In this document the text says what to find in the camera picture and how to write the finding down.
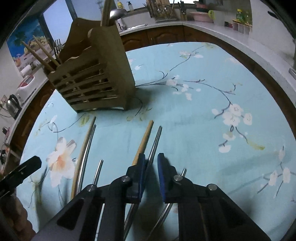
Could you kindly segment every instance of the white appliance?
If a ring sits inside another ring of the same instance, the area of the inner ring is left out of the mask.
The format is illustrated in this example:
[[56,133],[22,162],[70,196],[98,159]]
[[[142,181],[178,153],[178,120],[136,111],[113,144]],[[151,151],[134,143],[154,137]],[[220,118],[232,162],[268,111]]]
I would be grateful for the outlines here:
[[27,99],[36,90],[36,84],[34,83],[35,77],[33,75],[27,75],[24,80],[20,83],[15,93],[20,105],[22,106]]

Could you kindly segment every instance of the table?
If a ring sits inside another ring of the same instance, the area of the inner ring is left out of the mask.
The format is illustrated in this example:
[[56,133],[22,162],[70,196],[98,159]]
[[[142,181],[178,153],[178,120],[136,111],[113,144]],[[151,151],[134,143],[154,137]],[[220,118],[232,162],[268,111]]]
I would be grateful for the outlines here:
[[[130,110],[77,114],[55,91],[38,116],[21,163],[37,155],[42,167],[17,188],[34,230],[69,202],[75,159],[96,116],[83,187],[92,183],[100,159],[99,186],[124,175],[154,120],[146,156],[161,125],[157,154],[163,152],[179,172],[187,168],[193,183],[217,184],[272,240],[280,240],[296,218],[296,143],[269,92],[214,44],[154,45],[127,57],[137,86]],[[155,161],[127,240],[146,237],[163,207]],[[173,205],[155,240],[177,235]]]

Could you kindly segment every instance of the silver screw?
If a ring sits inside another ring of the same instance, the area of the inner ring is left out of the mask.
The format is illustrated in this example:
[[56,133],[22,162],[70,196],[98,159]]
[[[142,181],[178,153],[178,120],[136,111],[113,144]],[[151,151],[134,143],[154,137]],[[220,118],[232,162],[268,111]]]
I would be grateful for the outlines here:
[[87,185],[86,189],[87,189],[87,191],[91,192],[96,189],[96,185],[89,184],[89,185]]
[[215,184],[209,184],[208,185],[208,188],[211,190],[211,191],[215,191],[217,189],[217,186]]
[[174,180],[177,181],[177,182],[181,181],[182,179],[183,179],[183,177],[181,175],[175,175],[174,176]]
[[121,178],[121,180],[123,181],[123,182],[129,182],[130,181],[130,177],[129,176],[123,176],[122,178]]

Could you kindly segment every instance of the soap dispenser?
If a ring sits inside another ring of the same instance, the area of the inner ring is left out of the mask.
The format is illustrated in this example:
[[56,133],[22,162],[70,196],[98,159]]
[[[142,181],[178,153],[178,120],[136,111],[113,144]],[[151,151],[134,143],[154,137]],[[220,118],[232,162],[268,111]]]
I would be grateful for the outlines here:
[[128,8],[130,9],[130,11],[133,11],[133,5],[131,4],[131,2],[127,2],[128,3]]

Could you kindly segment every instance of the yellow bottle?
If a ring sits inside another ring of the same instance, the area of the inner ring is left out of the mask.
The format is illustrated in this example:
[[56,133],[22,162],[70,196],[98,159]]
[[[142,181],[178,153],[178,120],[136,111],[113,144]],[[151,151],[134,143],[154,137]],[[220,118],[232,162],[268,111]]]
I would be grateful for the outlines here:
[[124,9],[123,4],[119,0],[117,0],[117,7],[121,8],[121,9]]

